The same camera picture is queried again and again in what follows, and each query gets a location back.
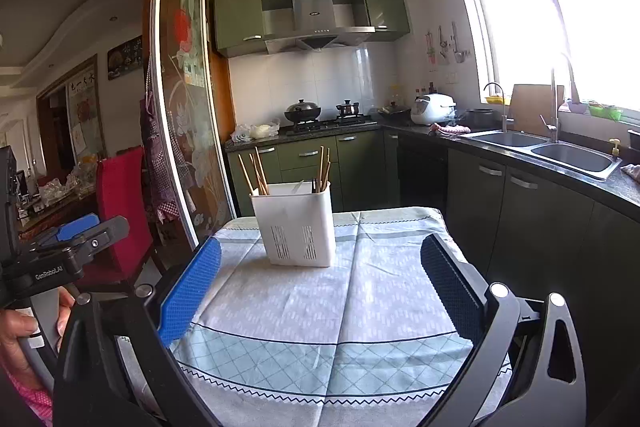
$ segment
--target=stainless steel sink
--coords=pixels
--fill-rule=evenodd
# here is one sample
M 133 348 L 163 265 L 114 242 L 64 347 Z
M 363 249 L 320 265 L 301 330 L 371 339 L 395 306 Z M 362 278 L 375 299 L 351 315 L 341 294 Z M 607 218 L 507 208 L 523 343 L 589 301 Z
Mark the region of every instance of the stainless steel sink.
M 565 142 L 551 143 L 540 136 L 525 133 L 489 131 L 465 134 L 461 138 L 517 151 L 602 181 L 622 162 L 608 154 Z

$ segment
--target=white tile backsplash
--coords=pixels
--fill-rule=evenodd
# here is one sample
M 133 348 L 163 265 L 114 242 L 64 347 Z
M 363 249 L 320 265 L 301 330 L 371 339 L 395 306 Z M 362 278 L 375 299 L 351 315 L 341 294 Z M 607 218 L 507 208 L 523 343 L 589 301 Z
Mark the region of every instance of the white tile backsplash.
M 335 106 L 347 99 L 360 102 L 364 114 L 384 105 L 389 86 L 398 83 L 398 60 L 393 42 L 366 42 L 357 48 L 234 57 L 229 74 L 238 124 L 277 117 L 290 125 L 284 112 L 300 98 L 322 108 L 321 120 L 335 117 Z

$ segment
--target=green bowl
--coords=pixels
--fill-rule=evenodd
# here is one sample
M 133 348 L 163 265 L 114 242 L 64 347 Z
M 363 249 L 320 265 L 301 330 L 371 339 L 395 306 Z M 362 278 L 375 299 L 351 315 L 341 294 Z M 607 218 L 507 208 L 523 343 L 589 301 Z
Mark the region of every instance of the green bowl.
M 622 118 L 622 109 L 615 107 L 597 107 L 596 105 L 589 106 L 589 113 L 591 116 L 597 116 L 598 118 L 606 118 L 607 120 L 613 120 L 616 122 Z

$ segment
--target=hand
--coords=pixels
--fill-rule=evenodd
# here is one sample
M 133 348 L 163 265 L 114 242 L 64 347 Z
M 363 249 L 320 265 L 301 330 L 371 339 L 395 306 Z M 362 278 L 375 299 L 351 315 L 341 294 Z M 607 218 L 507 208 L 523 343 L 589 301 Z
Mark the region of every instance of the hand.
M 66 323 L 71 315 L 71 306 L 75 301 L 71 294 L 63 287 L 58 288 L 60 305 L 58 308 L 58 334 L 60 340 L 56 346 L 60 350 L 62 336 L 65 334 Z M 18 338 L 28 337 L 38 328 L 34 317 L 24 315 L 15 310 L 0 311 L 0 357 L 5 368 L 14 378 L 29 389 L 42 389 L 40 380 L 29 365 Z

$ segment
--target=window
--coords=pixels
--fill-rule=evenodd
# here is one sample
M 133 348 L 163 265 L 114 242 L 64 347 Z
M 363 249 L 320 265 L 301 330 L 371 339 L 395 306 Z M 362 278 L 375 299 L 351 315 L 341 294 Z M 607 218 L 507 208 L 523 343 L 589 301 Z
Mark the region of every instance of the window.
M 513 84 L 549 84 L 554 66 L 556 82 L 570 97 L 564 52 L 571 57 L 583 102 L 640 111 L 638 0 L 474 1 L 485 22 L 489 76 L 505 93 Z

